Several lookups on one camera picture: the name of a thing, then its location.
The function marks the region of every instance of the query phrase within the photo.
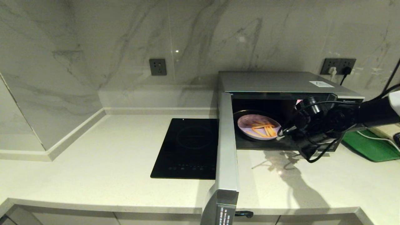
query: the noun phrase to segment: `plate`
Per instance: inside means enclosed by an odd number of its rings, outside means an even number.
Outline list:
[[[272,136],[272,137],[262,137],[257,132],[254,132],[252,127],[254,127],[254,124],[259,124],[259,123],[270,123],[270,124],[274,125],[275,128],[273,128],[273,130],[275,131],[275,133],[278,133],[278,131],[280,129],[280,124],[278,122],[276,122],[275,120],[273,120],[269,117],[265,117],[262,115],[248,114],[248,115],[244,115],[238,119],[238,127],[240,128],[240,130],[245,135],[247,135],[251,138],[254,138],[257,140],[262,140],[262,141],[267,141],[267,140],[272,140],[272,139],[275,139],[278,137],[277,135]],[[257,131],[266,135],[264,128],[258,128]]]

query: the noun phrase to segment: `electrical socket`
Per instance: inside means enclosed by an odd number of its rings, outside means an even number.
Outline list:
[[[165,65],[165,59],[149,59],[149,64],[152,76],[167,75],[167,67]]]
[[[355,63],[355,58],[326,58],[320,74],[329,74],[331,67],[336,67],[337,75],[350,74]]]

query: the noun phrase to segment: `green cutting board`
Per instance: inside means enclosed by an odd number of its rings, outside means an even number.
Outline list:
[[[369,130],[361,131],[361,133],[370,137],[378,137]],[[400,159],[399,151],[387,141],[368,139],[357,132],[347,132],[343,137],[343,141],[373,162]]]

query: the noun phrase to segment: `black induction cooktop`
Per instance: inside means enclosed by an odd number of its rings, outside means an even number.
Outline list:
[[[217,119],[172,119],[151,178],[215,179]]]

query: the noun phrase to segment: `open microwave door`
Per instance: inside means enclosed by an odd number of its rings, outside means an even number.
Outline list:
[[[218,111],[219,138],[215,184],[208,191],[201,225],[233,224],[238,202],[238,160],[230,93],[219,93]]]

